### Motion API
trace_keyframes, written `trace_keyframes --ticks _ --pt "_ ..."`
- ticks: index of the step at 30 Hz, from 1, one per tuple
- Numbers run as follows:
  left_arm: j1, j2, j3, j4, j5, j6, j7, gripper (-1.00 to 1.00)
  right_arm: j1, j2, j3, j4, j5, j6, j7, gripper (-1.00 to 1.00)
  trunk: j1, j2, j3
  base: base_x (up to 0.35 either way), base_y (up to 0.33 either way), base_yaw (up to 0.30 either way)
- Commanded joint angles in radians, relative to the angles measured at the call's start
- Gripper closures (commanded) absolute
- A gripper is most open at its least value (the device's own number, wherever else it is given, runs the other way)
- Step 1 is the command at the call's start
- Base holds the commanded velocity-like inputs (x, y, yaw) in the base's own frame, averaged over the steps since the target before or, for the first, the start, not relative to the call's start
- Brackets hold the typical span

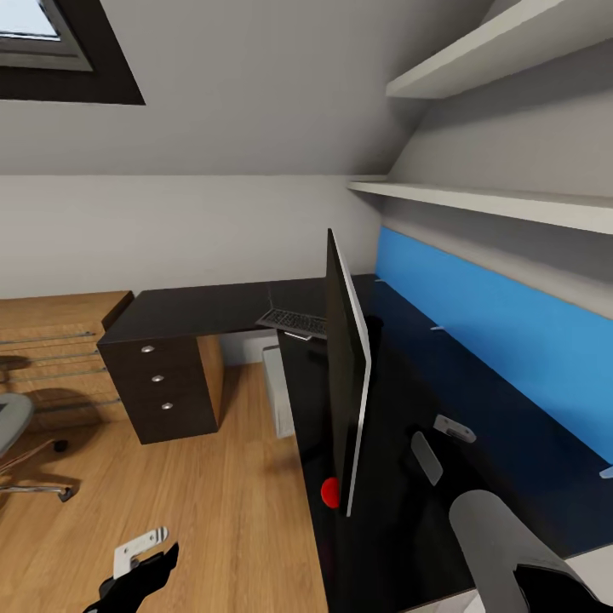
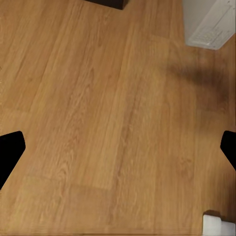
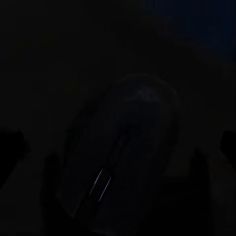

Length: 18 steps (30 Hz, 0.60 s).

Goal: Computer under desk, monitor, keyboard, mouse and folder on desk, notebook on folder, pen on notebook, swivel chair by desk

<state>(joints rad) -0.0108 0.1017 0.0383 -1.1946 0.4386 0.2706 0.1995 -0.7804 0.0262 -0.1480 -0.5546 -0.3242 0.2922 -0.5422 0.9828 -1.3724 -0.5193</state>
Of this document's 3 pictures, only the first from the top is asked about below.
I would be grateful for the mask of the keyboard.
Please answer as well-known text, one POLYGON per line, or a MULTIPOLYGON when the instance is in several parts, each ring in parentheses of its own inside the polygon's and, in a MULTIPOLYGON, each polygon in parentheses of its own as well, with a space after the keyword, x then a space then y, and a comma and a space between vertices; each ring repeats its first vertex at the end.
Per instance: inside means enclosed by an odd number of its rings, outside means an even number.
POLYGON ((260 320, 260 325, 283 329, 288 333, 306 337, 320 337, 327 340, 326 318, 317 318, 309 315, 285 312, 272 308, 260 320))

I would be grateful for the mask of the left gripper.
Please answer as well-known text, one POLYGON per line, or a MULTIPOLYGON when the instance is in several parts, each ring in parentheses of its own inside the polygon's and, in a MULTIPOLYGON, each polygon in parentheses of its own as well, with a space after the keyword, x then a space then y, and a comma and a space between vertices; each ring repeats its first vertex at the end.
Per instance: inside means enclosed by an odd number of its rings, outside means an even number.
POLYGON ((179 544, 176 542, 166 554, 158 553, 140 562, 128 574, 118 579, 113 576, 99 587, 100 600, 117 588, 126 588, 135 599, 135 611, 139 609, 144 597, 162 588, 169 577, 169 572, 176 567, 179 544))

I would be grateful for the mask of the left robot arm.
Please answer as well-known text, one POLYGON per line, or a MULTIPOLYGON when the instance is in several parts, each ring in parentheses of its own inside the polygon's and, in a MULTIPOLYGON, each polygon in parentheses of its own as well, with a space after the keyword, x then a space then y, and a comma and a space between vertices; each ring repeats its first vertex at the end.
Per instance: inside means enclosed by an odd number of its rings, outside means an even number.
POLYGON ((158 553, 140 563, 134 557, 168 538, 168 529, 161 527, 117 547, 113 576, 99 587, 100 600, 84 613, 136 613, 144 597, 166 584, 169 572, 176 567, 179 544, 176 542, 166 554, 158 553))

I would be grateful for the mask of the swivel chair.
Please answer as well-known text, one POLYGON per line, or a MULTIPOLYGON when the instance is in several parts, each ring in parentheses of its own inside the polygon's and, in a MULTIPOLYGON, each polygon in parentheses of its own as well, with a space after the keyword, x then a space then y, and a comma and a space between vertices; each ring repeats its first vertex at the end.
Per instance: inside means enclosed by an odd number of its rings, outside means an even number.
MULTIPOLYGON (((5 454, 22 435, 32 418, 34 409, 34 400, 24 393, 0 393, 0 455, 5 454)), ((50 444, 54 444, 55 452, 63 452, 67 441, 56 441, 55 438, 47 440, 44 444, 0 466, 0 476, 50 444)), ((62 501, 72 496, 69 487, 54 486, 0 486, 0 493, 57 493, 62 501)))

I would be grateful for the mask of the monitor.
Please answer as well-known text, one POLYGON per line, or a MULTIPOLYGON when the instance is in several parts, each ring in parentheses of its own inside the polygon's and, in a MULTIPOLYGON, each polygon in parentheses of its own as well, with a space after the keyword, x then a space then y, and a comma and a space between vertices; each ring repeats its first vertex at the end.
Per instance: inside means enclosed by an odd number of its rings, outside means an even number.
POLYGON ((351 515, 365 404, 378 379, 382 325, 378 316, 364 316, 342 249, 332 229, 327 237, 325 317, 329 360, 318 353, 307 355, 329 366, 333 431, 319 444, 301 453, 315 454, 334 439, 335 478, 324 481, 321 495, 340 517, 351 515))

